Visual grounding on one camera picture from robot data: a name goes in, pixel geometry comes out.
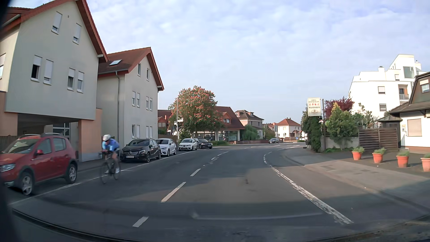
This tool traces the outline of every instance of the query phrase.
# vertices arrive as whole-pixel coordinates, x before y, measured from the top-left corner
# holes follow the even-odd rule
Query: car wheel
[[[19,181],[21,183],[21,191],[24,195],[30,195],[33,193],[34,178],[32,174],[30,174],[29,172],[23,172]]]
[[[67,167],[66,176],[64,179],[68,184],[75,183],[77,178],[77,169],[76,165],[73,163],[70,163],[69,167]]]

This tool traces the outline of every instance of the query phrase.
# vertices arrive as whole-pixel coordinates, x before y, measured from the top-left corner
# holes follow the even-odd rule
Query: cyclist
[[[111,136],[109,134],[105,134],[103,136],[103,142],[101,143],[101,151],[102,152],[107,152],[107,151],[111,151],[113,152],[112,154],[112,159],[114,159],[114,163],[116,166],[115,169],[115,174],[120,172],[120,166],[118,165],[118,153],[120,152],[120,144],[111,138]]]

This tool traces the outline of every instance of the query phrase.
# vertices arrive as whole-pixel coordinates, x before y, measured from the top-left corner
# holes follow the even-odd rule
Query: terracotta flower pot
[[[397,157],[397,165],[399,168],[408,167],[409,156],[396,156]]]
[[[421,158],[423,163],[423,171],[430,171],[430,158]]]
[[[372,153],[372,155],[374,163],[379,164],[382,162],[383,154]]]
[[[361,159],[361,153],[357,152],[357,151],[351,151],[352,152],[352,157],[354,158],[355,161],[359,161]]]

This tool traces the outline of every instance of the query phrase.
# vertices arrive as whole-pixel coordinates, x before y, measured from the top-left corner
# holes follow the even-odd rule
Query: white car
[[[157,139],[157,144],[160,146],[161,154],[170,156],[176,155],[176,144],[172,139],[169,138],[161,138]]]
[[[179,144],[179,150],[197,150],[197,141],[193,139],[183,139]]]

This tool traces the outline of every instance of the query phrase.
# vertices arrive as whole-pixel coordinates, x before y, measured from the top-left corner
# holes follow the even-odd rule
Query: black car
[[[212,143],[206,139],[199,139],[199,149],[209,148],[212,149]]]
[[[269,144],[275,144],[275,143],[278,143],[278,144],[279,144],[279,139],[278,139],[278,138],[271,138],[271,139],[269,140]]]
[[[149,162],[152,158],[161,158],[161,149],[153,139],[132,140],[120,151],[120,160]]]

